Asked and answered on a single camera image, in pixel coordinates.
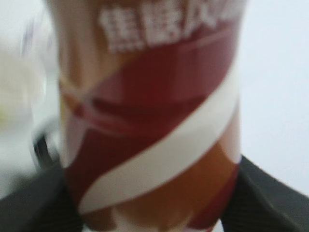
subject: white stripe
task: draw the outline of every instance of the white stripe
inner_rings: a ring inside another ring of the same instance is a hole
[[[82,198],[80,213],[134,199],[182,173],[221,137],[238,99],[239,79],[232,68],[221,85],[178,128],[99,177]]]

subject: white background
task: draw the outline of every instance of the white background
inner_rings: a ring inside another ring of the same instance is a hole
[[[1,0],[0,41],[14,47],[25,22],[41,7],[39,0]],[[251,0],[239,47],[243,78],[242,152],[262,169],[306,195],[309,195],[308,9],[308,0]],[[54,81],[48,82],[47,98],[41,109],[34,112],[34,126],[58,114]],[[20,151],[10,154],[10,158],[19,160],[20,167],[29,165],[27,148]]]

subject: blurry object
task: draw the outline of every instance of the blurry object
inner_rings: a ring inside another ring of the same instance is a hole
[[[0,133],[12,122],[29,115],[45,94],[44,71],[0,47]]]
[[[58,70],[56,37],[47,11],[43,10],[28,22],[20,54],[23,58],[39,60],[47,73]]]
[[[24,156],[33,125],[32,106],[45,95],[46,78],[36,62],[22,60],[0,46],[0,199],[34,175]]]

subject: can label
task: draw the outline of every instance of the can label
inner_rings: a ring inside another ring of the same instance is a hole
[[[238,173],[242,0],[47,1],[61,163],[98,231],[202,231]]]

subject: white chinese characters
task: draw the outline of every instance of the white chinese characters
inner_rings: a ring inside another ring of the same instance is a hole
[[[99,23],[109,51],[126,52],[172,44],[201,26],[215,29],[236,18],[246,0],[147,0],[139,7],[104,6]]]

